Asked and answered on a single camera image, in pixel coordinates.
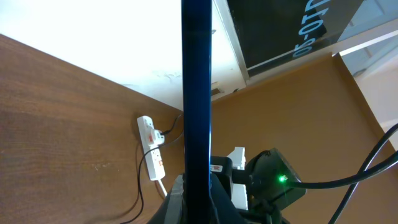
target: black cable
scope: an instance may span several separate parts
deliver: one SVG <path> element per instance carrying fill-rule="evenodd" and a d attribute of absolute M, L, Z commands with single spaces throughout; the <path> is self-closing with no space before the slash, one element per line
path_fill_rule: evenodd
<path fill-rule="evenodd" d="M 172 128 L 170 128 L 170 129 L 167 130 L 167 131 L 163 131 L 163 132 L 161 133 L 161 135 L 165 136 L 166 134 L 168 134 L 168 133 L 170 133 L 171 131 L 173 131 L 174 126 L 175 126 L 175 123 L 181 118 L 182 115 L 183 115 L 183 113 L 180 114 L 178 117 L 176 117 L 176 118 L 174 119 L 174 123 L 173 123 Z"/>
<path fill-rule="evenodd" d="M 144 159 L 145 159 L 145 156 L 148 155 L 148 153 L 152 152 L 153 150 L 156 150 L 156 149 L 159 149 L 159 150 L 160 150 L 160 147 L 168 146 L 168 145 L 172 144 L 173 142 L 177 141 L 178 139 L 180 139 L 180 137 L 182 136 L 183 133 L 184 133 L 184 131 L 182 131 L 181 134 L 180 134 L 180 136 L 177 137 L 176 139 L 174 139 L 173 141 L 170 141 L 170 142 L 167 143 L 167 144 L 159 145 L 158 147 L 153 148 L 153 149 L 147 151 L 147 152 L 142 156 L 142 159 L 141 159 L 141 161 L 140 161 L 140 163 L 139 163 L 139 166 L 138 166 L 138 176 L 137 176 L 138 193 L 139 193 L 140 198 L 141 198 L 141 209 L 139 210 L 138 214 L 137 214 L 133 219 L 131 219 L 131 220 L 129 220 L 129 221 L 126 221 L 126 222 L 122 222 L 122 223 L 120 223 L 120 224 L 128 224 L 128 223 L 131 223 L 132 221 L 136 220 L 136 219 L 139 217 L 139 215 L 141 215 L 141 213 L 142 213 L 142 211 L 143 211 L 143 209 L 144 209 L 144 197 L 142 196 L 140 176 L 141 176 L 141 165 L 142 165 L 142 162 L 143 162 Z"/>
<path fill-rule="evenodd" d="M 211 196 L 211 193 L 210 193 L 210 200 L 211 200 L 211 206 L 213 206 L 213 212 L 214 212 L 214 216 L 216 218 L 216 223 L 220 224 L 220 219 L 218 218 L 217 207 L 214 204 L 213 197 Z"/>
<path fill-rule="evenodd" d="M 388 168 L 392 167 L 395 165 L 395 163 L 398 162 L 398 152 L 393 153 L 390 157 L 388 157 L 386 160 L 382 161 L 381 163 L 375 165 L 374 167 L 361 172 L 360 174 L 355 174 L 352 175 L 351 177 L 346 177 L 344 179 L 340 180 L 333 180 L 329 182 L 319 182 L 319 183 L 301 183 L 301 182 L 283 182 L 282 184 L 285 184 L 289 187 L 295 187 L 295 188 L 303 188 L 303 189 L 330 189 L 330 188 L 335 188 L 335 187 L 342 187 L 342 186 L 347 186 L 351 184 L 358 183 L 359 181 L 366 180 L 368 178 L 371 178 L 377 174 L 380 174 L 381 172 L 387 170 Z"/>
<path fill-rule="evenodd" d="M 250 162 L 245 166 L 245 170 L 249 170 L 250 174 L 254 172 L 254 168 L 256 167 L 257 161 L 263 156 L 267 155 L 269 156 L 271 152 L 269 150 L 265 150 L 260 152 L 258 155 L 256 155 L 253 159 L 250 160 Z"/>
<path fill-rule="evenodd" d="M 378 154 L 378 152 L 382 149 L 382 147 L 385 145 L 386 142 L 388 142 L 388 139 L 398 130 L 398 124 L 394 125 L 390 130 L 388 130 L 385 135 L 380 139 L 380 141 L 374 146 L 372 151 L 369 153 L 365 161 L 363 162 L 361 168 L 359 168 L 358 174 L 364 172 L 369 165 L 372 163 L 372 160 L 375 158 L 375 156 Z M 349 199 L 351 198 L 352 194 L 355 191 L 355 188 L 358 186 L 358 183 L 356 184 L 351 184 L 350 187 L 347 190 L 347 193 L 344 195 L 343 200 L 340 202 L 340 205 L 338 206 L 337 210 L 331 217 L 329 224 L 334 224 L 338 217 L 340 216 L 341 212 L 347 205 Z"/>

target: power strip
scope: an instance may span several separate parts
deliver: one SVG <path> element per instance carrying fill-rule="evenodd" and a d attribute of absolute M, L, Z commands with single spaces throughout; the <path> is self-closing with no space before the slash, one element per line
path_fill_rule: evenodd
<path fill-rule="evenodd" d="M 152 119 L 148 116 L 137 118 L 139 135 L 141 136 L 144 153 L 164 143 L 164 136 L 155 129 Z M 153 150 L 145 156 L 150 180 L 160 180 L 165 176 L 160 151 Z"/>

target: wooden wall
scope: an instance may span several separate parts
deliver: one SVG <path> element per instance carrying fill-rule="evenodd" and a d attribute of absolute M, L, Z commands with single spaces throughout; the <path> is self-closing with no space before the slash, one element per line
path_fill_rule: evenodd
<path fill-rule="evenodd" d="M 181 111 L 0 35 L 0 223 L 120 223 L 134 217 L 136 118 L 169 129 Z M 179 125 L 167 136 L 176 138 Z M 183 141 L 164 147 L 170 189 Z M 146 223 L 162 202 L 146 168 Z"/>
<path fill-rule="evenodd" d="M 383 132 L 341 58 L 321 58 L 213 103 L 213 155 L 246 147 L 249 161 L 278 148 L 304 182 L 357 173 Z M 391 155 L 390 144 L 377 161 Z M 309 190 L 282 213 L 292 223 L 327 223 L 347 187 Z M 397 223 L 398 170 L 359 184 L 338 223 Z"/>

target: green light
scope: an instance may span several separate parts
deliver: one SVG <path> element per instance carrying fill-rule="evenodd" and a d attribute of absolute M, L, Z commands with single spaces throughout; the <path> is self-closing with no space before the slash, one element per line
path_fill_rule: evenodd
<path fill-rule="evenodd" d="M 286 175 L 279 176 L 279 182 L 285 182 L 287 180 Z"/>

